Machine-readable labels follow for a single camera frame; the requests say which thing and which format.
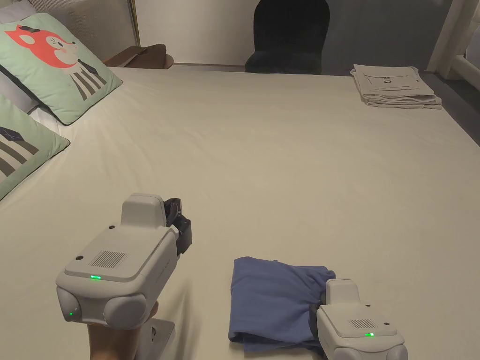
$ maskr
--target green pillow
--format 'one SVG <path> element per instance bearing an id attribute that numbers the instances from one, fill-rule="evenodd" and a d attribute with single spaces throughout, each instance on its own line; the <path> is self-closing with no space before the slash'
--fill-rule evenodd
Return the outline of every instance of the green pillow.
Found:
<path id="1" fill-rule="evenodd" d="M 0 95 L 0 200 L 68 145 Z"/>
<path id="2" fill-rule="evenodd" d="M 65 26 L 45 13 L 0 25 L 0 71 L 64 125 L 122 84 Z"/>

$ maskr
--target chair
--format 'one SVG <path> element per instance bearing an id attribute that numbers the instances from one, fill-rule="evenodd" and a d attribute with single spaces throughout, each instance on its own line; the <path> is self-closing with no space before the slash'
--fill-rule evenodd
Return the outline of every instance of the chair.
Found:
<path id="1" fill-rule="evenodd" d="M 245 71 L 319 75 L 329 23 L 325 0 L 260 0 Z"/>

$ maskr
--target blue t-shirt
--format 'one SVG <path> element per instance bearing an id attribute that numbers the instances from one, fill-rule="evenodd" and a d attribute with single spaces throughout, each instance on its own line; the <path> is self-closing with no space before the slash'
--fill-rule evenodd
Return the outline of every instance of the blue t-shirt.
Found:
<path id="1" fill-rule="evenodd" d="M 290 266 L 251 257 L 236 259 L 228 338 L 246 352 L 320 347 L 309 327 L 309 306 L 335 273 L 324 266 Z"/>

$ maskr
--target mattress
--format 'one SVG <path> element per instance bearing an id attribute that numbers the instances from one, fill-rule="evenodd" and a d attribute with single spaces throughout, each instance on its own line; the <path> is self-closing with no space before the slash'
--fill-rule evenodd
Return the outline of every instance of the mattress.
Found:
<path id="1" fill-rule="evenodd" d="M 55 278 L 134 192 L 192 220 L 156 316 L 176 323 L 172 359 L 243 359 L 242 256 L 352 278 L 411 359 L 478 358 L 480 149 L 445 111 L 368 107 L 349 77 L 114 71 L 123 85 L 58 127 L 70 147 L 0 203 L 2 359 L 88 358 Z M 271 356 L 293 354 L 312 358 Z"/>

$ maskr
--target floor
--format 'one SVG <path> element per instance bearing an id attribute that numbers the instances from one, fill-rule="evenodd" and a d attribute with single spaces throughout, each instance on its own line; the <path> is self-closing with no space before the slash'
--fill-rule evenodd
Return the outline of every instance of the floor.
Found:
<path id="1" fill-rule="evenodd" d="M 172 70 L 244 72 L 244 66 L 174 64 Z M 464 80 L 444 80 L 434 73 L 422 79 L 442 99 L 444 109 L 480 146 L 480 91 Z"/>

